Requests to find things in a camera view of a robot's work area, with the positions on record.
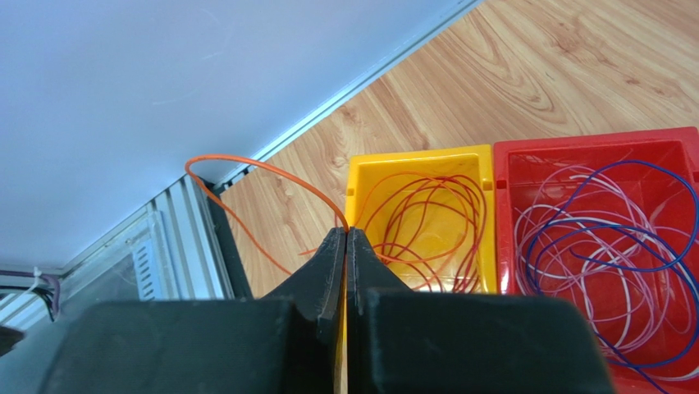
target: black wire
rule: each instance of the black wire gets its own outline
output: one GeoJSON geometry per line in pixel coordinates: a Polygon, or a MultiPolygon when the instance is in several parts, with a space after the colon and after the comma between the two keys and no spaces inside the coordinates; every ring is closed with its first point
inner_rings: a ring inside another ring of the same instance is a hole
{"type": "MultiPolygon", "coordinates": [[[[13,290],[13,291],[27,291],[29,290],[29,287],[21,287],[21,286],[0,286],[0,291],[3,290],[13,290]]],[[[56,321],[55,318],[53,317],[53,293],[51,291],[48,291],[42,287],[35,287],[31,291],[34,293],[38,298],[43,301],[43,304],[46,305],[46,310],[48,311],[48,319],[51,320],[51,322],[56,321]]]]}

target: wooden floor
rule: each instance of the wooden floor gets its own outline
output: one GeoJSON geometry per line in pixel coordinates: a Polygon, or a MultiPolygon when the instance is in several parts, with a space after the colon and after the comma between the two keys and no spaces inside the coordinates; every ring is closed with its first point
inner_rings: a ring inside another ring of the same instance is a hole
{"type": "MultiPolygon", "coordinates": [[[[699,126],[697,0],[486,0],[269,160],[341,207],[353,155],[699,126]]],[[[251,172],[223,195],[288,269],[329,208],[251,172]]],[[[250,286],[285,279],[235,224],[250,286]]]]}

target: blue wire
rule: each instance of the blue wire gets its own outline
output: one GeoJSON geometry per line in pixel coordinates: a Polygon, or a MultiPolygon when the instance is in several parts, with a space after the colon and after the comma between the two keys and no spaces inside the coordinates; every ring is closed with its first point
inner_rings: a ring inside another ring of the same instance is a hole
{"type": "MultiPolygon", "coordinates": [[[[538,281],[538,279],[539,279],[538,278],[538,276],[539,276],[539,264],[541,262],[542,255],[550,247],[554,246],[556,243],[558,243],[560,241],[563,241],[563,240],[565,240],[571,236],[574,236],[580,232],[590,232],[590,231],[598,230],[598,229],[610,229],[610,230],[617,231],[617,232],[624,234],[628,238],[635,241],[638,245],[643,247],[645,250],[650,252],[654,257],[656,257],[659,261],[661,261],[663,263],[663,265],[660,267],[657,267],[657,268],[631,268],[631,267],[623,266],[620,264],[607,263],[607,262],[599,260],[599,259],[584,257],[584,256],[581,256],[580,254],[576,254],[572,249],[570,250],[570,253],[578,259],[586,260],[586,261],[589,261],[591,263],[596,263],[596,264],[600,264],[600,265],[607,266],[607,267],[618,268],[618,269],[623,269],[623,270],[628,270],[628,271],[638,272],[638,273],[654,273],[654,272],[659,272],[659,271],[664,270],[664,269],[670,269],[671,271],[673,271],[673,273],[677,274],[680,277],[682,282],[684,282],[688,287],[690,287],[690,292],[692,294],[692,300],[694,301],[694,307],[695,307],[695,310],[697,311],[697,315],[699,315],[699,294],[697,294],[697,288],[699,288],[699,283],[697,283],[696,278],[692,275],[692,272],[688,269],[688,267],[683,262],[683,259],[687,256],[687,254],[689,253],[689,250],[692,248],[694,240],[697,238],[697,234],[699,234],[699,196],[697,196],[697,193],[694,191],[693,187],[687,181],[685,181],[682,177],[678,176],[677,174],[674,174],[671,171],[668,171],[662,167],[658,167],[653,163],[643,162],[641,160],[624,160],[624,161],[617,162],[617,163],[611,163],[607,166],[604,166],[604,167],[594,171],[570,195],[569,199],[565,202],[565,204],[563,204],[563,206],[561,208],[559,208],[558,211],[551,218],[549,218],[549,220],[546,222],[546,224],[535,233],[535,235],[532,238],[532,241],[529,243],[529,247],[527,248],[527,253],[526,253],[526,256],[524,259],[524,264],[525,264],[524,272],[526,274],[527,282],[529,283],[529,285],[531,287],[533,287],[534,291],[538,295],[540,295],[540,296],[543,295],[543,291],[541,290],[541,288],[539,286],[539,281],[538,281]],[[687,245],[685,246],[684,250],[682,251],[682,253],[677,254],[677,252],[675,252],[667,244],[667,242],[665,242],[665,240],[663,240],[658,235],[656,235],[652,232],[649,232],[648,230],[646,230],[644,228],[634,227],[634,226],[625,226],[625,225],[620,225],[620,224],[609,224],[609,223],[596,221],[593,219],[565,218],[565,219],[560,219],[560,220],[556,221],[556,218],[559,215],[561,215],[561,213],[564,212],[568,206],[571,205],[571,203],[574,201],[575,197],[577,197],[578,194],[580,194],[581,190],[590,181],[592,181],[592,179],[595,176],[598,176],[602,172],[604,172],[612,167],[617,167],[617,166],[627,165],[627,164],[638,164],[638,165],[650,167],[650,168],[655,169],[657,171],[663,172],[664,174],[669,175],[669,176],[673,177],[675,180],[682,183],[682,185],[692,195],[692,200],[694,202],[694,226],[693,226],[692,232],[689,236],[689,241],[688,241],[687,245]],[[530,264],[528,264],[528,262],[532,261],[532,252],[534,249],[534,245],[537,243],[539,237],[550,227],[559,225],[561,223],[571,223],[571,222],[596,224],[596,226],[589,226],[589,227],[580,228],[580,229],[571,231],[570,233],[567,233],[556,240],[551,241],[550,244],[546,245],[539,252],[539,254],[536,258],[536,261],[533,264],[534,267],[533,267],[533,275],[532,275],[532,273],[530,272],[530,270],[532,270],[532,268],[529,267],[530,264]],[[656,253],[651,247],[646,245],[646,243],[644,241],[641,241],[636,236],[634,236],[633,232],[642,233],[646,236],[649,236],[649,237],[654,238],[655,240],[659,241],[674,256],[674,259],[671,261],[665,260],[661,255],[656,253]],[[679,265],[679,267],[683,269],[684,273],[680,272],[677,269],[676,265],[679,265]]],[[[629,367],[630,369],[635,370],[643,378],[645,378],[651,385],[653,385],[653,387],[657,388],[659,391],[661,391],[663,393],[666,393],[667,391],[665,391],[662,387],[660,387],[660,385],[658,385],[658,383],[656,383],[653,380],[653,378],[648,376],[648,374],[646,374],[643,371],[643,369],[664,366],[664,365],[673,363],[674,361],[684,357],[693,348],[695,342],[697,341],[697,338],[699,338],[699,324],[695,324],[694,333],[692,334],[692,339],[689,341],[688,345],[682,351],[680,351],[676,356],[670,357],[667,360],[660,361],[657,363],[651,363],[651,364],[634,364],[634,363],[632,363],[628,358],[626,358],[626,356],[624,356],[621,353],[621,351],[619,349],[614,347],[602,335],[600,335],[597,332],[596,332],[596,335],[623,361],[623,362],[619,362],[616,360],[609,360],[608,359],[607,361],[609,363],[621,365],[624,367],[629,367]]]]}
{"type": "MultiPolygon", "coordinates": [[[[594,223],[598,223],[598,221],[596,221],[596,220],[591,220],[591,219],[561,219],[561,220],[559,220],[558,222],[556,222],[555,224],[558,224],[558,223],[561,223],[561,222],[594,222],[594,223]]],[[[658,235],[653,234],[653,233],[651,233],[651,232],[649,232],[649,231],[647,231],[647,230],[645,230],[645,229],[643,229],[643,228],[640,228],[640,227],[624,226],[624,225],[613,225],[613,224],[604,224],[604,225],[595,226],[595,227],[585,227],[585,228],[577,229],[577,230],[571,231],[570,233],[567,233],[567,234],[561,236],[560,238],[558,238],[558,239],[552,241],[549,245],[546,245],[546,246],[539,252],[539,255],[537,256],[537,259],[536,259],[535,262],[534,262],[534,268],[533,268],[535,278],[534,278],[534,281],[531,283],[531,284],[533,284],[534,287],[536,288],[537,294],[539,294],[539,295],[542,294],[541,288],[539,287],[539,283],[538,283],[538,280],[537,280],[537,278],[536,278],[536,276],[538,275],[538,272],[539,272],[539,264],[541,263],[541,257],[542,257],[542,255],[543,255],[549,248],[555,246],[555,244],[556,244],[557,242],[560,242],[560,241],[562,241],[562,240],[564,240],[564,239],[566,239],[566,238],[570,238],[571,236],[574,236],[574,235],[576,235],[576,234],[578,234],[578,233],[580,233],[580,232],[592,231],[592,230],[596,230],[596,229],[599,229],[599,228],[609,228],[609,229],[612,229],[612,230],[616,230],[616,231],[618,231],[618,232],[621,232],[621,233],[625,234],[626,236],[628,236],[630,239],[636,241],[641,247],[643,247],[644,249],[650,251],[656,258],[658,258],[662,263],[664,263],[665,266],[664,266],[664,267],[657,267],[657,268],[632,268],[632,267],[625,266],[625,265],[620,265],[620,264],[615,264],[615,263],[607,263],[606,261],[601,261],[601,260],[598,260],[598,259],[592,259],[592,258],[584,257],[584,256],[581,256],[581,255],[579,255],[579,254],[575,254],[572,250],[571,250],[571,254],[572,254],[573,256],[575,256],[576,258],[583,259],[583,260],[587,260],[587,261],[590,261],[590,262],[593,262],[593,263],[598,263],[598,264],[600,264],[600,265],[604,265],[604,266],[607,266],[607,267],[618,268],[618,269],[627,270],[627,271],[632,271],[632,272],[638,272],[638,273],[655,273],[655,272],[659,272],[659,271],[661,271],[661,270],[670,268],[670,270],[672,270],[674,273],[676,273],[676,274],[680,277],[680,279],[690,288],[690,290],[691,290],[690,293],[692,294],[692,298],[693,298],[693,300],[694,300],[694,307],[695,307],[695,309],[697,310],[697,315],[699,315],[699,295],[697,294],[697,288],[699,287],[699,284],[697,284],[696,278],[692,275],[692,273],[689,271],[689,268],[684,264],[684,262],[682,262],[682,260],[674,260],[672,263],[669,263],[669,262],[665,261],[665,260],[663,259],[662,256],[660,256],[659,254],[657,254],[653,249],[651,249],[651,248],[650,248],[648,245],[646,245],[643,241],[639,240],[637,237],[635,237],[635,236],[633,236],[633,235],[631,235],[631,234],[628,234],[628,233],[625,232],[625,231],[621,231],[621,230],[619,229],[619,227],[632,228],[632,229],[634,229],[634,231],[643,232],[644,234],[647,234],[648,236],[652,236],[653,238],[656,238],[660,243],[662,243],[663,246],[664,246],[665,248],[667,248],[667,249],[670,251],[670,253],[671,253],[672,255],[675,255],[675,256],[677,255],[677,254],[672,250],[672,248],[665,242],[665,240],[663,240],[662,238],[660,238],[658,235]],[[684,272],[687,273],[687,276],[689,276],[689,279],[687,279],[687,278],[685,277],[685,275],[683,275],[683,273],[681,273],[681,272],[674,266],[675,264],[679,264],[680,267],[682,267],[682,268],[684,269],[684,272]]],[[[695,326],[694,333],[693,333],[693,335],[692,335],[692,339],[690,340],[690,342],[689,342],[689,343],[687,344],[687,346],[686,346],[679,354],[677,354],[675,357],[672,357],[672,358],[667,359],[667,360],[665,360],[665,361],[659,361],[659,362],[656,362],[656,363],[652,363],[652,364],[636,364],[636,366],[637,366],[638,368],[656,368],[656,367],[661,367],[661,366],[663,366],[663,365],[667,365],[667,364],[673,363],[674,361],[676,361],[676,360],[678,360],[678,359],[684,357],[684,356],[692,349],[692,347],[694,346],[694,343],[697,341],[697,338],[699,338],[699,325],[696,325],[696,326],[695,326]]]]}

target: orange wire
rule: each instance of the orange wire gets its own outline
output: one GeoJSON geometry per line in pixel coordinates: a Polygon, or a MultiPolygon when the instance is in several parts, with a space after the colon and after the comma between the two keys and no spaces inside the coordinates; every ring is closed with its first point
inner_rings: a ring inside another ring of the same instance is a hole
{"type": "Polygon", "coordinates": [[[309,254],[311,254],[311,253],[316,253],[316,250],[318,250],[318,248],[313,248],[313,249],[306,250],[305,252],[299,253],[299,256],[307,256],[307,255],[309,255],[309,254]]]}
{"type": "MultiPolygon", "coordinates": [[[[458,201],[459,204],[461,205],[461,208],[462,208],[464,211],[463,211],[463,212],[459,212],[458,209],[455,209],[455,208],[452,208],[452,207],[447,207],[447,206],[445,206],[445,205],[443,206],[443,208],[448,208],[449,210],[452,210],[453,212],[459,214],[460,216],[462,216],[462,217],[464,218],[464,220],[465,220],[465,222],[466,222],[466,223],[465,223],[465,225],[466,225],[466,230],[464,231],[464,236],[463,236],[460,240],[457,241],[457,245],[456,245],[452,250],[449,250],[449,251],[447,251],[447,252],[445,252],[445,253],[442,253],[442,254],[439,254],[439,255],[437,255],[437,256],[432,256],[432,257],[430,257],[430,258],[422,259],[422,258],[420,258],[419,256],[417,256],[417,255],[409,248],[409,247],[410,247],[410,244],[412,243],[412,240],[413,240],[413,239],[411,239],[411,242],[409,242],[408,245],[399,245],[399,244],[395,243],[395,237],[397,236],[397,232],[399,231],[398,228],[396,228],[396,233],[395,233],[395,236],[394,236],[394,239],[393,239],[392,242],[390,242],[390,241],[388,241],[388,240],[384,240],[383,243],[380,243],[380,244],[377,244],[377,245],[373,245],[373,246],[372,246],[373,249],[380,248],[381,251],[383,251],[383,250],[388,246],[388,247],[390,248],[390,250],[388,250],[388,253],[389,253],[389,254],[391,253],[392,248],[394,248],[394,247],[398,247],[398,248],[400,249],[399,254],[402,254],[402,252],[404,252],[404,251],[406,251],[406,252],[408,252],[408,253],[410,253],[410,254],[413,254],[415,257],[418,257],[418,259],[411,260],[411,261],[406,261],[406,260],[402,260],[402,259],[397,259],[398,255],[396,255],[395,257],[389,257],[389,256],[386,256],[386,255],[384,255],[384,254],[380,254],[380,253],[378,253],[378,252],[375,251],[375,252],[377,253],[377,257],[379,257],[379,258],[380,258],[382,261],[384,261],[384,263],[386,263],[386,264],[389,264],[389,263],[391,263],[391,262],[392,262],[392,263],[406,263],[406,264],[409,265],[411,268],[413,268],[413,269],[415,269],[416,271],[418,271],[418,273],[423,277],[423,279],[425,279],[425,283],[422,284],[422,285],[420,285],[420,287],[425,286],[425,285],[431,286],[431,285],[430,285],[430,282],[431,282],[433,279],[435,279],[435,278],[437,279],[437,282],[439,283],[439,285],[440,285],[440,287],[441,287],[441,283],[440,283],[439,277],[438,277],[439,272],[454,258],[454,256],[455,256],[455,255],[454,255],[455,251],[465,242],[465,239],[466,239],[466,237],[467,237],[467,234],[466,234],[466,233],[468,233],[468,225],[469,225],[469,223],[473,224],[474,226],[477,225],[477,218],[478,218],[478,216],[479,216],[479,212],[478,212],[477,210],[474,210],[474,211],[473,211],[474,218],[473,218],[473,219],[469,218],[469,217],[468,217],[468,214],[467,214],[467,211],[468,211],[468,210],[466,209],[466,205],[464,204],[464,202],[463,202],[461,199],[466,199],[466,200],[469,202],[469,205],[471,206],[471,208],[472,208],[472,209],[476,209],[476,208],[475,208],[476,205],[474,205],[474,202],[473,202],[473,200],[472,200],[472,197],[475,197],[475,198],[476,198],[476,200],[477,200],[477,201],[475,202],[476,204],[479,204],[479,203],[481,203],[481,202],[482,202],[483,204],[485,204],[485,196],[483,195],[483,192],[482,192],[482,190],[480,189],[479,185],[478,185],[475,181],[473,181],[473,180],[471,180],[470,178],[468,178],[467,176],[454,176],[454,177],[440,177],[440,176],[438,176],[438,177],[432,177],[432,176],[427,176],[427,175],[425,175],[425,174],[422,174],[422,173],[420,173],[420,172],[398,172],[398,173],[391,174],[391,175],[389,175],[389,176],[383,177],[379,182],[377,182],[377,183],[372,187],[372,189],[368,192],[367,198],[364,200],[362,206],[359,208],[359,215],[357,216],[357,222],[360,222],[360,221],[361,221],[361,218],[362,218],[362,216],[363,216],[363,214],[364,214],[364,211],[365,211],[365,209],[366,209],[366,207],[367,207],[367,202],[368,202],[368,200],[370,199],[370,197],[372,196],[372,194],[376,191],[377,187],[378,187],[381,183],[383,183],[384,181],[387,181],[388,179],[391,179],[391,178],[393,178],[393,177],[395,177],[395,176],[404,176],[404,175],[415,175],[415,176],[420,176],[422,179],[418,179],[418,180],[416,180],[416,181],[411,181],[411,182],[408,183],[407,185],[405,185],[405,186],[401,187],[400,189],[398,189],[398,190],[397,190],[395,193],[393,193],[390,197],[388,197],[387,199],[385,199],[385,200],[380,204],[380,206],[376,209],[376,211],[374,211],[374,213],[371,215],[371,217],[367,220],[367,223],[366,223],[365,227],[369,227],[370,222],[374,219],[374,217],[378,214],[378,212],[381,211],[381,210],[386,206],[386,204],[389,203],[389,201],[390,201],[391,199],[393,199],[394,197],[396,197],[401,191],[407,189],[407,188],[410,187],[411,185],[415,185],[415,184],[418,184],[418,183],[423,182],[423,184],[422,184],[421,186],[419,186],[417,190],[415,190],[414,192],[412,192],[408,197],[406,197],[405,199],[403,199],[403,201],[401,201],[401,202],[399,203],[399,205],[398,205],[398,207],[397,207],[396,209],[397,209],[397,210],[400,209],[400,205],[404,204],[403,209],[402,209],[402,212],[398,215],[398,217],[395,217],[396,212],[394,212],[394,213],[391,215],[391,220],[390,220],[391,223],[389,224],[389,227],[393,227],[393,225],[395,224],[395,221],[396,221],[396,220],[398,221],[398,227],[400,227],[400,224],[401,224],[401,222],[402,222],[402,217],[403,217],[403,214],[404,214],[405,210],[407,210],[407,209],[408,209],[409,207],[411,207],[411,206],[419,205],[419,204],[420,204],[420,205],[424,204],[424,207],[425,207],[424,209],[427,209],[427,206],[428,206],[429,204],[430,204],[430,205],[435,204],[435,205],[438,205],[438,206],[442,206],[443,204],[439,204],[439,203],[436,203],[436,202],[434,202],[434,201],[430,201],[429,196],[432,196],[432,194],[433,194],[437,189],[448,190],[448,191],[457,199],[457,201],[458,201]],[[465,184],[464,184],[463,182],[461,182],[461,181],[456,181],[454,178],[464,178],[465,180],[469,181],[469,183],[472,183],[472,184],[476,187],[476,189],[478,189],[478,192],[479,192],[480,195],[477,195],[477,193],[475,193],[473,190],[471,190],[469,186],[465,185],[465,184]],[[436,182],[437,185],[436,185],[436,186],[427,186],[431,181],[436,182]],[[466,195],[462,195],[461,192],[459,192],[459,191],[457,191],[457,190],[451,189],[449,186],[445,185],[445,183],[455,183],[457,186],[463,187],[464,190],[466,191],[466,195]],[[430,195],[428,196],[428,198],[427,198],[426,201],[421,201],[421,202],[416,202],[416,203],[410,203],[410,202],[409,202],[413,195],[415,195],[415,194],[418,193],[419,191],[427,191],[427,190],[432,190],[432,192],[430,193],[430,195]],[[427,264],[427,261],[434,260],[434,259],[438,259],[438,258],[444,257],[444,256],[448,256],[448,257],[447,257],[447,260],[446,260],[444,263],[441,264],[441,266],[436,270],[436,272],[435,272],[434,270],[432,270],[432,267],[430,267],[429,264],[427,264]],[[431,271],[432,277],[430,277],[429,279],[427,279],[427,277],[425,277],[425,276],[422,274],[422,272],[420,272],[419,270],[417,270],[416,267],[413,266],[414,263],[424,263],[424,264],[427,266],[428,270],[431,271]]],[[[486,218],[486,214],[483,214],[483,220],[484,220],[484,221],[485,221],[485,218],[486,218]]],[[[473,234],[473,235],[474,235],[474,246],[473,246],[472,250],[469,251],[469,253],[464,257],[464,261],[460,264],[459,269],[458,269],[458,272],[457,272],[457,275],[462,271],[462,269],[464,268],[464,263],[466,263],[467,260],[469,261],[469,263],[468,263],[468,265],[466,266],[466,270],[465,270],[464,273],[470,272],[471,263],[472,263],[472,262],[470,261],[470,259],[475,255],[475,253],[477,253],[477,250],[475,250],[474,248],[477,248],[477,244],[480,243],[480,240],[481,240],[481,237],[482,237],[482,233],[477,229],[477,227],[474,227],[474,231],[475,231],[474,234],[473,234]]],[[[453,290],[454,290],[454,291],[465,291],[466,288],[468,287],[468,285],[472,282],[472,280],[475,280],[475,277],[471,277],[471,278],[469,278],[468,280],[467,280],[467,278],[464,278],[463,280],[459,280],[458,278],[456,278],[455,288],[454,288],[453,290]]]]}
{"type": "MultiPolygon", "coordinates": [[[[366,207],[366,203],[367,203],[367,201],[368,201],[368,198],[371,196],[371,194],[374,192],[374,190],[377,188],[377,186],[380,185],[382,182],[384,182],[384,181],[386,181],[386,180],[388,180],[388,179],[390,179],[390,178],[392,178],[392,177],[394,177],[394,176],[399,176],[399,175],[415,175],[415,176],[420,176],[420,177],[422,177],[422,178],[428,179],[428,180],[430,180],[430,181],[437,181],[437,182],[439,181],[439,180],[437,180],[437,179],[434,178],[434,177],[426,176],[425,174],[422,174],[422,173],[420,173],[420,172],[397,172],[396,174],[392,174],[392,175],[389,175],[389,176],[385,176],[385,177],[382,178],[376,185],[374,185],[374,187],[371,189],[371,191],[369,191],[369,194],[367,195],[367,198],[364,200],[364,204],[362,205],[362,208],[359,210],[359,216],[358,216],[358,218],[357,218],[357,223],[359,223],[359,219],[361,218],[361,215],[362,215],[362,213],[363,213],[363,211],[364,211],[364,207],[366,207]]],[[[459,202],[459,204],[461,205],[461,208],[464,209],[464,212],[467,212],[467,211],[468,211],[468,210],[466,209],[466,205],[464,204],[464,202],[461,201],[461,199],[459,199],[459,198],[457,197],[456,192],[454,192],[449,186],[442,185],[441,187],[447,189],[447,190],[456,198],[456,201],[459,202]]],[[[377,212],[378,212],[381,208],[383,208],[386,204],[388,204],[388,201],[389,201],[390,199],[392,199],[392,198],[393,198],[393,196],[391,196],[389,199],[387,199],[386,201],[384,201],[384,202],[381,204],[381,206],[379,206],[379,208],[377,208],[377,211],[375,211],[374,214],[372,214],[372,216],[371,216],[371,217],[369,218],[369,220],[367,221],[367,224],[366,224],[367,227],[369,226],[369,223],[372,221],[372,219],[374,218],[374,216],[376,216],[377,212]]],[[[464,244],[464,242],[466,241],[466,237],[467,237],[467,236],[468,236],[467,233],[464,232],[464,234],[461,236],[461,238],[459,238],[459,240],[456,241],[456,246],[455,246],[454,248],[452,248],[452,249],[450,249],[450,250],[447,250],[447,251],[444,252],[444,253],[436,254],[436,255],[434,255],[434,256],[432,256],[432,257],[428,257],[428,258],[425,258],[425,259],[405,261],[405,260],[401,260],[401,259],[394,259],[394,258],[392,258],[392,257],[390,257],[390,256],[386,256],[386,255],[384,255],[384,254],[379,254],[379,253],[377,253],[377,256],[378,256],[379,258],[381,258],[381,259],[384,259],[384,260],[387,260],[387,261],[391,261],[391,262],[397,262],[397,263],[398,263],[398,262],[400,262],[400,263],[426,263],[427,261],[436,260],[436,259],[439,259],[439,258],[448,256],[449,254],[455,253],[456,250],[458,250],[458,249],[461,247],[461,245],[464,244]]]]}
{"type": "Polygon", "coordinates": [[[296,175],[290,174],[280,168],[274,167],[270,164],[259,162],[257,160],[253,160],[252,158],[244,158],[242,156],[233,156],[229,154],[203,154],[201,156],[196,156],[194,158],[191,158],[187,160],[187,163],[185,164],[185,171],[189,176],[194,179],[194,182],[203,190],[204,193],[206,193],[206,196],[208,196],[209,199],[211,199],[216,205],[219,207],[223,208],[226,212],[228,212],[238,224],[240,224],[240,227],[245,231],[245,234],[250,237],[250,240],[253,242],[256,248],[262,254],[264,254],[265,257],[267,257],[277,268],[279,268],[282,272],[286,273],[287,275],[291,275],[291,271],[286,269],[283,265],[279,264],[258,242],[257,239],[253,236],[253,233],[248,229],[247,226],[243,223],[243,221],[238,217],[237,214],[228,207],[228,205],[225,205],[221,199],[219,199],[213,192],[211,192],[206,185],[203,183],[203,181],[192,172],[191,167],[192,164],[194,163],[199,163],[199,162],[205,162],[208,160],[223,160],[227,162],[236,162],[236,163],[245,163],[245,164],[250,164],[254,165],[260,168],[264,168],[265,170],[268,170],[270,172],[274,172],[277,175],[283,176],[284,178],[294,182],[295,184],[303,187],[304,189],[310,191],[311,193],[315,194],[318,196],[327,206],[329,206],[336,215],[336,218],[340,219],[340,222],[342,223],[342,227],[345,229],[345,233],[350,232],[350,225],[347,223],[347,219],[345,218],[345,215],[342,213],[342,210],[335,205],[335,203],[332,202],[330,197],[324,195],[320,190],[318,190],[315,186],[309,184],[308,182],[304,181],[301,178],[298,178],[296,175]]]}

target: yellow bin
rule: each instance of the yellow bin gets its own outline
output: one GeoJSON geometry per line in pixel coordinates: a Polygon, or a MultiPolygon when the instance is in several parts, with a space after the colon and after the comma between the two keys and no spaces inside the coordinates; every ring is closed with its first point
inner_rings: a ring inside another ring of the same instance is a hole
{"type": "Polygon", "coordinates": [[[377,252],[385,253],[389,250],[387,248],[390,246],[386,246],[388,241],[410,245],[410,253],[417,257],[409,256],[408,253],[401,257],[410,261],[438,256],[452,250],[460,240],[465,239],[453,254],[439,259],[431,259],[426,263],[389,264],[391,270],[405,283],[415,285],[413,289],[451,291],[455,281],[459,280],[459,260],[472,249],[474,239],[468,234],[468,220],[464,219],[463,214],[464,205],[453,191],[439,189],[430,197],[434,204],[428,206],[419,203],[420,199],[424,201],[425,195],[429,195],[429,189],[418,190],[420,185],[427,183],[418,179],[432,179],[424,176],[461,176],[460,179],[467,176],[482,190],[484,203],[483,197],[473,200],[477,202],[474,206],[478,207],[478,213],[474,215],[485,212],[485,219],[483,216],[479,220],[471,218],[472,224],[479,223],[482,235],[473,260],[472,273],[466,273],[466,276],[473,275],[473,280],[469,282],[472,287],[468,291],[496,293],[495,197],[490,145],[353,157],[349,162],[345,203],[347,221],[351,226],[366,232],[377,252]],[[413,197],[406,200],[405,196],[411,193],[413,197]],[[398,218],[396,214],[401,209],[403,214],[398,218]],[[440,280],[431,281],[435,276],[440,280]]]}

